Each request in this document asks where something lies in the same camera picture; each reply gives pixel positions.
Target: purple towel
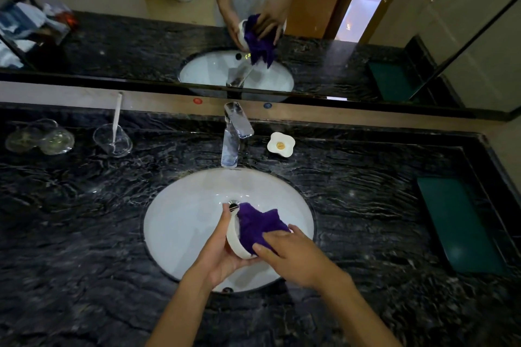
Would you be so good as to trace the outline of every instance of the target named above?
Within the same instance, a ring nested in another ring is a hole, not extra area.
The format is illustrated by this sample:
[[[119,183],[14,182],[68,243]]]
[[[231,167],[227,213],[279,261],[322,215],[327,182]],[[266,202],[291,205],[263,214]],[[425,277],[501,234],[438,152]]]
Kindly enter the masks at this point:
[[[257,19],[260,14],[250,15],[250,18],[246,21],[244,26],[244,40],[250,47],[250,53],[252,55],[252,65],[255,65],[257,61],[262,58],[265,63],[268,64],[268,68],[275,61],[275,36],[277,36],[277,28],[268,33],[263,39],[257,39],[257,35],[253,32],[253,27],[257,23]]]
[[[249,203],[241,203],[237,217],[240,225],[239,241],[244,249],[253,255],[255,255],[252,248],[254,243],[264,245],[273,251],[271,245],[262,237],[264,232],[274,230],[290,232],[290,228],[280,220],[279,211],[276,208],[262,213]]]

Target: white sink basin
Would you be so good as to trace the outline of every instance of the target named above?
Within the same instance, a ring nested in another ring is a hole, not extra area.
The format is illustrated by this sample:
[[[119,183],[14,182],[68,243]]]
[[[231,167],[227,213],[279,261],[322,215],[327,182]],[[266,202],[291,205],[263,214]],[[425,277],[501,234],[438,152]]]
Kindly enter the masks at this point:
[[[239,61],[236,59],[237,54],[242,56]],[[228,70],[237,68],[244,61],[245,55],[245,53],[237,51],[217,51],[198,56],[188,62],[181,70],[179,81],[191,84],[225,87],[226,80],[228,79]],[[268,66],[262,60],[257,62],[253,71],[244,81],[244,88],[268,91],[291,92],[293,86],[293,77],[288,69],[277,62],[273,62],[268,69]],[[226,93],[222,91],[206,91],[201,89],[192,89],[192,91],[200,96],[226,97]],[[242,94],[243,100],[281,102],[286,98],[287,97],[284,96]]]
[[[262,212],[277,208],[286,224],[298,226],[313,238],[311,211],[286,182],[250,169],[209,169],[174,182],[152,201],[143,222],[152,258],[166,273],[181,279],[217,226],[221,204],[230,201],[249,202]],[[236,271],[214,291],[248,291],[277,278],[277,273],[261,262]]]

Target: white flower-shaped soap dish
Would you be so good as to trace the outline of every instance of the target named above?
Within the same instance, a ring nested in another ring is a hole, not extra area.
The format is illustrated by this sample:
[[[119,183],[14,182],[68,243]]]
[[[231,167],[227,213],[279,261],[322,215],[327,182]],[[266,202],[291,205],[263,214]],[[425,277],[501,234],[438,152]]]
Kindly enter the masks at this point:
[[[271,134],[271,139],[268,143],[269,152],[280,154],[288,158],[293,154],[293,147],[295,147],[295,139],[291,136],[280,132],[273,132]]]
[[[251,255],[244,246],[241,244],[239,240],[240,236],[240,224],[237,213],[239,212],[239,208],[233,210],[231,212],[230,224],[228,225],[228,230],[226,231],[226,240],[228,240],[228,244],[230,248],[235,254],[242,259],[252,259],[256,258],[257,255]]]

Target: marble countertop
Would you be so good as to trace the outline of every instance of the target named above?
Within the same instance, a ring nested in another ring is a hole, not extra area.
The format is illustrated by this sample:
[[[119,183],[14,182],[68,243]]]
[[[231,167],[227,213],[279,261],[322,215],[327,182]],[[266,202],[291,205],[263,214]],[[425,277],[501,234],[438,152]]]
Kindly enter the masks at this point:
[[[166,123],[156,115],[143,124],[138,113],[123,113],[134,149],[109,159],[92,141],[109,114],[92,113],[44,114],[74,133],[68,154],[0,149],[2,345],[142,346],[176,290],[148,257],[141,223],[163,188],[219,166],[224,122]],[[519,340],[520,280],[449,274],[420,212],[414,179],[424,175],[456,176],[487,205],[461,147],[390,141],[388,132],[378,140],[367,128],[254,127],[240,166],[282,178],[303,195],[316,244],[352,275],[404,344]],[[1,142],[13,129],[4,125]],[[296,137],[289,159],[266,150],[272,129]],[[251,293],[212,295],[195,345],[344,342],[316,292],[280,280]]]
[[[63,44],[62,73],[176,82],[194,55],[234,49],[225,28],[78,12],[80,28]],[[375,101],[379,92],[366,70],[369,60],[402,61],[402,49],[285,36],[277,61],[295,80],[294,91]]]

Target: hand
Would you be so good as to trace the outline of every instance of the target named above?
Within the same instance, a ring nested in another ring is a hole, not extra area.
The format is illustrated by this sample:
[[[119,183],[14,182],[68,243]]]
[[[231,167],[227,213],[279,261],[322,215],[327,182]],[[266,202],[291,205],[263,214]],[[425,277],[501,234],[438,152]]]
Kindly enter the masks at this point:
[[[219,11],[223,16],[231,39],[239,48],[239,50],[241,50],[242,52],[246,52],[246,49],[244,49],[241,42],[239,41],[239,23],[241,22],[239,16],[231,7],[220,8]]]
[[[267,36],[273,28],[277,28],[274,45],[280,39],[284,22],[288,18],[291,0],[266,0],[263,4],[262,11],[257,23],[253,27],[255,34],[259,39]]]
[[[226,241],[230,219],[230,207],[223,203],[223,213],[219,223],[192,265],[193,269],[198,270],[198,274],[206,277],[212,289],[221,284],[237,269],[260,261],[259,258],[241,259],[231,250]]]
[[[289,225],[294,233],[277,230],[264,233],[264,239],[277,251],[254,244],[253,250],[267,262],[279,276],[288,281],[320,291],[323,280],[343,273],[297,226]]]

